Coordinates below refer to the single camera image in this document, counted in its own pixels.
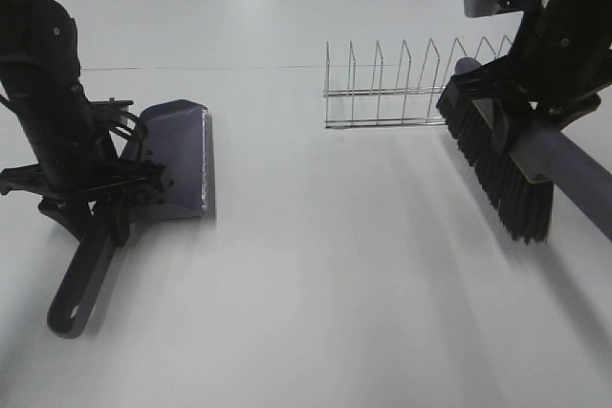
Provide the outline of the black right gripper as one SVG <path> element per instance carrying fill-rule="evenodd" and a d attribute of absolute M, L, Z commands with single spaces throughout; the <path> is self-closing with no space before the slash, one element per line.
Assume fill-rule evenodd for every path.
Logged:
<path fill-rule="evenodd" d="M 511 54 L 486 64 L 463 57 L 448 82 L 448 129 L 492 131 L 494 153 L 508 153 L 536 120 L 563 129 L 601 105 L 601 57 L 550 62 Z"/>

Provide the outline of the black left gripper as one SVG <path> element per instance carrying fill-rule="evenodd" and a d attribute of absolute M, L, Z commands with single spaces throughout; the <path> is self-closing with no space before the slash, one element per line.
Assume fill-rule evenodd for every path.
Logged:
<path fill-rule="evenodd" d="M 41 198 L 39 212 L 64 226 L 79 240 L 96 218 L 113 243 L 123 246 L 135 211 L 166 200 L 173 185 L 167 165 L 154 161 L 142 142 L 127 142 L 120 154 L 108 134 L 97 139 L 96 152 L 58 136 L 43 147 L 48 155 L 34 164 L 1 171 L 1 193 L 32 193 Z"/>

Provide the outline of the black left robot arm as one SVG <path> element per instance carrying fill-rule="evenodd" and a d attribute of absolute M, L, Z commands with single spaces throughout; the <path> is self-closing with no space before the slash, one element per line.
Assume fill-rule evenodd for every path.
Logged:
<path fill-rule="evenodd" d="M 1 192 L 41 196 L 45 215 L 83 238 L 96 217 L 119 247 L 130 195 L 163 190 L 164 167 L 144 158 L 149 130 L 123 102 L 91 102 L 80 82 L 77 24 L 55 0 L 1 0 L 3 106 L 36 162 L 1 173 Z"/>

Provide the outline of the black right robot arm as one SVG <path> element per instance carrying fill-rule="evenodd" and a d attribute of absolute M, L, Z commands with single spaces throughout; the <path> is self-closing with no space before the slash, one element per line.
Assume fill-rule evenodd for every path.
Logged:
<path fill-rule="evenodd" d="M 564 128 L 596 111 L 611 84 L 611 0 L 464 0 L 468 17 L 522 15 L 506 54 L 451 79 L 488 98 L 492 148 L 506 153 L 536 119 Z"/>

